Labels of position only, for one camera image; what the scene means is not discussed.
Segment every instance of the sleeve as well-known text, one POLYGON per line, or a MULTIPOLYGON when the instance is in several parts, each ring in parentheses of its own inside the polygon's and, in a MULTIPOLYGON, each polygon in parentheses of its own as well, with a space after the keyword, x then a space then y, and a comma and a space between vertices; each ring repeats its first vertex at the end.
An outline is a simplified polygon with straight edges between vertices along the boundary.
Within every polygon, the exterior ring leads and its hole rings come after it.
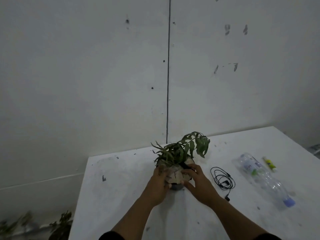
POLYGON ((281 240, 277 236, 270 234, 270 233, 264 233, 260 236, 257 236, 254 240, 281 240))
POLYGON ((125 240, 119 233, 109 231, 103 234, 99 240, 125 240))

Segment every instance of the white wall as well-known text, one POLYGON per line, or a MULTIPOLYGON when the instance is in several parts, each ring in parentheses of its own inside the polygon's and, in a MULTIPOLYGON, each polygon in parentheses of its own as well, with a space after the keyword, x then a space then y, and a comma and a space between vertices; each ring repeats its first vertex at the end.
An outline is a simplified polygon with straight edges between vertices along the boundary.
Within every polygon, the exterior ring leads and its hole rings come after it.
POLYGON ((0 0, 0 15, 0 219, 75 204, 89 156, 166 142, 169 0, 0 0))
MULTIPOLYGON (((171 0, 168 141, 318 143, 319 7, 171 0)), ((168 19, 169 0, 0 0, 0 219, 74 205, 89 156, 166 142, 168 19)))
POLYGON ((168 141, 274 125, 319 143, 319 10, 320 0, 172 0, 168 141))

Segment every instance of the forearm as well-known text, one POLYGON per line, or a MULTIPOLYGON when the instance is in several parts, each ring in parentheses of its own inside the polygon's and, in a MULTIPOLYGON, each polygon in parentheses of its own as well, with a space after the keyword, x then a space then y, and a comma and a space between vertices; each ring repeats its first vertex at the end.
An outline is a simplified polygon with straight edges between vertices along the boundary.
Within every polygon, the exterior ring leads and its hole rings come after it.
POLYGON ((231 240, 253 240, 257 236, 267 233, 266 230, 245 217, 221 197, 214 200, 210 207, 217 214, 231 240))
POLYGON ((143 196, 139 197, 112 231, 125 240, 140 240, 152 208, 143 196))

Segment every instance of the table surface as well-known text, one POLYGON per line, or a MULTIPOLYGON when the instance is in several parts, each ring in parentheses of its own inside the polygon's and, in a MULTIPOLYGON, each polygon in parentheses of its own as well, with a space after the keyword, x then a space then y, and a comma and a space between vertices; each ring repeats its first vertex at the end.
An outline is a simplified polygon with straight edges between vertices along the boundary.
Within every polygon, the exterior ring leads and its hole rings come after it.
MULTIPOLYGON (((235 180, 230 204, 258 225, 283 239, 317 239, 320 236, 320 160, 275 127, 210 137, 205 158, 195 157, 213 181, 214 166, 235 180), (262 164, 266 156, 278 168, 272 173, 296 201, 291 208, 274 203, 236 167, 235 159, 251 153, 262 164)), ((156 155, 152 147, 89 157, 70 240, 98 239, 127 212, 150 179, 156 155)), ((187 189, 170 191, 146 223, 143 239, 229 239, 221 222, 187 189)))

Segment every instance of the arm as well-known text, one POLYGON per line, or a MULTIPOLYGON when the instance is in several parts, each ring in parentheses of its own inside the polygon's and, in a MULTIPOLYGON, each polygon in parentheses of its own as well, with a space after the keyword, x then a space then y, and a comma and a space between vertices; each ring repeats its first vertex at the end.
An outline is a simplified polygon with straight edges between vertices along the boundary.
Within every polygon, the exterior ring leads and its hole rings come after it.
POLYGON ((252 240, 261 234, 267 233, 266 230, 246 218, 229 202, 221 198, 210 180, 203 174, 199 165, 189 164, 188 166, 195 169, 195 171, 185 169, 181 172, 189 174, 193 178, 195 186, 186 181, 182 181, 182 184, 198 201, 209 206, 217 214, 231 240, 252 240))
POLYGON ((120 234, 125 240, 140 240, 142 238, 151 210, 165 199, 171 185, 165 185, 167 171, 161 171, 162 167, 155 168, 153 176, 141 196, 113 227, 112 231, 120 234))

